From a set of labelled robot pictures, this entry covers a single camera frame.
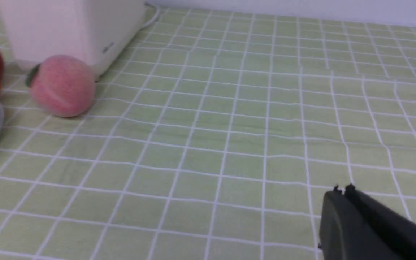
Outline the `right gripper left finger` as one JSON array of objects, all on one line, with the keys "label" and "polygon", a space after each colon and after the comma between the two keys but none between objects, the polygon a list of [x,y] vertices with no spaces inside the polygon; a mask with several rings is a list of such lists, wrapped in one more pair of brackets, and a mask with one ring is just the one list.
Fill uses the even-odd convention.
[{"label": "right gripper left finger", "polygon": [[324,194],[319,239],[325,260],[396,259],[338,186]]}]

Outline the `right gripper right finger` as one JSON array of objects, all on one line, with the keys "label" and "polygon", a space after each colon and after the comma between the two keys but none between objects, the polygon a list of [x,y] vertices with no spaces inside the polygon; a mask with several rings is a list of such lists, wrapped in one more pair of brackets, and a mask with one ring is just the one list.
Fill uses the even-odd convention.
[{"label": "right gripper right finger", "polygon": [[363,217],[384,244],[403,260],[416,260],[416,224],[358,191],[353,184],[344,196]]}]

